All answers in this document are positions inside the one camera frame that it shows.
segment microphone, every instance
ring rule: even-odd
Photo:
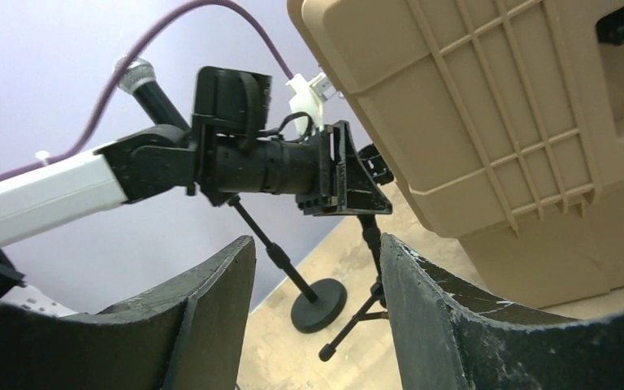
[[[116,63],[116,69],[121,61],[123,59]],[[170,124],[190,131],[188,122],[159,87],[154,67],[148,61],[142,58],[133,61],[119,82],[119,88],[135,98],[154,124]]]

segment tripod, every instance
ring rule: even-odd
[[[374,260],[374,264],[377,270],[377,279],[372,287],[370,287],[370,297],[365,301],[365,303],[360,306],[360,309],[357,311],[355,315],[350,319],[350,321],[345,324],[343,329],[340,330],[338,335],[331,341],[331,343],[324,345],[322,350],[319,351],[319,358],[322,362],[327,362],[332,358],[334,353],[336,353],[336,348],[338,345],[345,339],[345,337],[350,333],[350,331],[355,328],[356,325],[360,321],[369,321],[372,319],[388,319],[388,312],[380,311],[374,313],[367,313],[371,307],[378,301],[380,305],[386,309],[386,298],[384,297],[384,286],[381,283],[381,264],[379,263],[379,257],[381,252],[381,231],[379,230],[379,226],[376,223],[376,215],[367,214],[367,215],[358,215],[357,218],[360,220],[360,224],[362,225],[362,239],[369,247],[372,252],[372,259]]]
[[[314,333],[333,322],[345,306],[348,293],[341,282],[335,279],[321,279],[310,286],[302,279],[300,273],[292,265],[290,257],[257,225],[252,216],[241,203],[237,194],[228,200],[228,205],[236,209],[245,223],[266,247],[266,254],[301,291],[291,309],[293,326],[301,333]]]

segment microphone head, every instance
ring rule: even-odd
[[[116,70],[119,69],[120,64],[124,60],[125,58],[121,58],[116,63]],[[142,58],[136,58],[135,61],[130,63],[128,69],[126,69],[123,78],[120,79],[119,88],[125,93],[130,93],[132,95],[142,85],[156,80],[157,75],[154,73],[152,64]]]

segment ribbed plastic surface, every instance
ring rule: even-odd
[[[596,161],[624,158],[624,139],[594,33],[624,1],[297,2],[430,230],[517,232],[624,181],[624,162]]]
[[[288,0],[422,225],[535,307],[624,286],[624,0]]]

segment concrete floor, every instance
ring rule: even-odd
[[[483,282],[457,240],[438,237],[418,223],[394,185],[382,188],[394,205],[393,215],[379,217],[379,226],[439,266],[483,288]],[[267,261],[260,256],[259,261]],[[298,296],[286,280],[251,315],[245,331],[238,383],[242,390],[392,390],[401,389],[391,330],[387,320],[355,327],[329,362],[319,350],[336,335],[369,297],[376,270],[355,218],[346,218],[298,268],[310,282],[332,277],[348,289],[348,303],[328,328],[311,335],[290,323]],[[624,288],[609,295],[546,309],[578,319],[624,309]]]

